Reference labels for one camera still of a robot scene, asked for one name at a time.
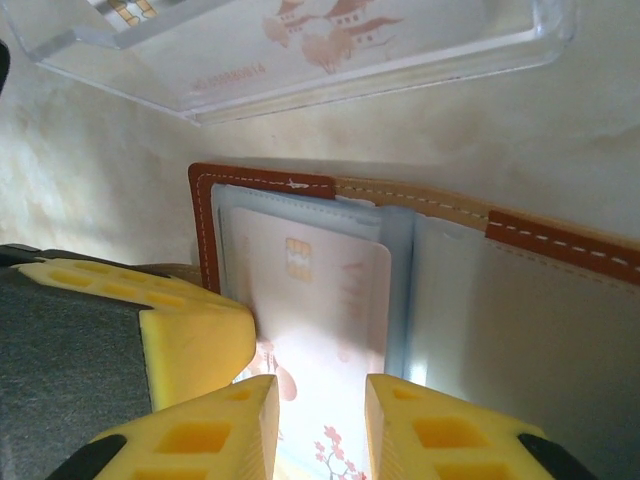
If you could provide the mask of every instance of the transparent tray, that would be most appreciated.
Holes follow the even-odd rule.
[[[39,65],[212,123],[541,65],[574,0],[0,0]]]

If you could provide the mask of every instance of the leather trim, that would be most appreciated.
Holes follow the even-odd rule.
[[[489,212],[485,236],[624,282],[640,285],[640,252],[500,211]]]
[[[225,183],[320,198],[411,208],[485,232],[487,238],[640,285],[640,244],[559,220],[507,211],[452,192],[404,183],[197,163],[189,168],[203,286],[220,291],[211,188]]]
[[[493,207],[464,195],[436,188],[419,187],[397,182],[337,177],[336,194],[369,200],[376,205],[397,205],[429,217],[484,231]]]
[[[335,198],[334,181],[331,177],[230,165],[194,163],[189,167],[189,183],[198,235],[202,285],[216,293],[220,293],[220,278],[211,205],[211,188],[214,184],[236,185],[318,198]]]

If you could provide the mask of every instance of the yellow foam pad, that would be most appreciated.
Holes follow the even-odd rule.
[[[42,285],[151,307],[139,318],[154,410],[227,386],[255,354],[251,312],[183,280],[85,260],[16,268]]]
[[[553,480],[517,436],[520,420],[388,375],[369,375],[374,480]]]
[[[278,380],[259,375],[104,432],[125,446],[96,480],[271,480]]]

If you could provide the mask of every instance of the clear plastic pocket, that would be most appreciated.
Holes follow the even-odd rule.
[[[633,476],[640,297],[445,220],[415,229],[405,377],[543,425],[603,478]]]
[[[573,0],[0,0],[36,63],[211,123],[547,63]]]

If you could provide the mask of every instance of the white card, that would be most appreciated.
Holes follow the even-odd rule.
[[[229,281],[260,337],[243,378],[278,377],[278,458],[319,479],[370,478],[364,386],[384,369],[389,251],[243,208],[231,232]]]

